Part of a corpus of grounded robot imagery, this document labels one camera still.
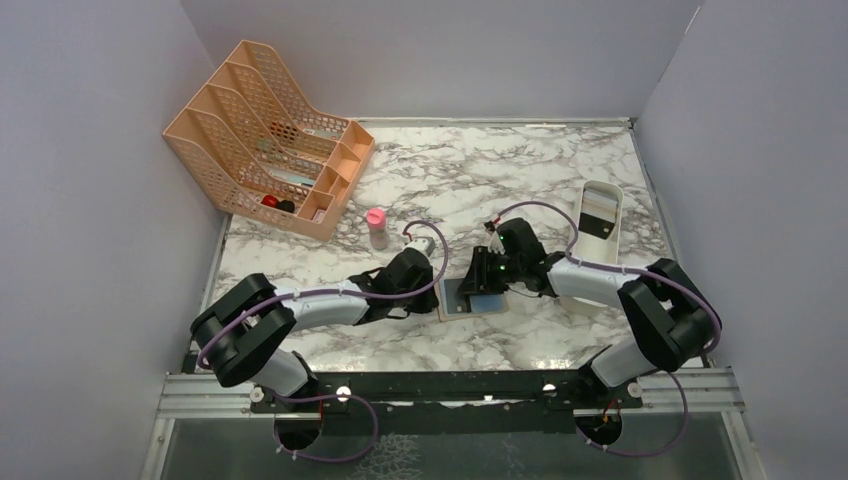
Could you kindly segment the black credit card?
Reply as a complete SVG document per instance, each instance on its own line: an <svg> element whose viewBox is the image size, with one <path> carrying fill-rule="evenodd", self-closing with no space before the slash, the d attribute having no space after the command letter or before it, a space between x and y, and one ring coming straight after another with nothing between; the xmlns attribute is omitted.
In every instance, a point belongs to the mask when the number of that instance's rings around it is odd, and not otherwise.
<svg viewBox="0 0 848 480"><path fill-rule="evenodd" d="M469 296L460 292L462 282L461 278L443 280L441 293L446 316L464 315L471 312Z"/></svg>

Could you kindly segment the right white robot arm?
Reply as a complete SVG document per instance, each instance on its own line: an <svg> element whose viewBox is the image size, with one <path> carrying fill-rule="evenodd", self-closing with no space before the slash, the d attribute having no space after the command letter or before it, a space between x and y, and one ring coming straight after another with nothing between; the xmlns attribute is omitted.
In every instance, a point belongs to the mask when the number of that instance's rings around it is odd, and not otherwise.
<svg viewBox="0 0 848 480"><path fill-rule="evenodd" d="M671 259L636 268L548 253L522 218L494 226L492 237L499 244L475 248L458 294L500 294L521 283L540 296L588 300L624 313L630 336L578 370L577 393L589 406L604 405L618 386L643 374L675 372L720 338L719 316Z"/></svg>

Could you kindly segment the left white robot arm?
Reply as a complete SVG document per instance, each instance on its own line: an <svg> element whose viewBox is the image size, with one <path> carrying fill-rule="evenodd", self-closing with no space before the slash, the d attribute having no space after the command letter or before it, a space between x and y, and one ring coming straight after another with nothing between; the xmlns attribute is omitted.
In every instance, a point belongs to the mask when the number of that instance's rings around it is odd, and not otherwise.
<svg viewBox="0 0 848 480"><path fill-rule="evenodd" d="M200 347L198 365L219 384L253 382L298 411L313 401L317 379L302 356L281 344L293 332L331 325L360 326L436 309L438 299L427 252L407 246L385 267L348 277L341 285L308 291L276 289L251 274L190 325Z"/></svg>

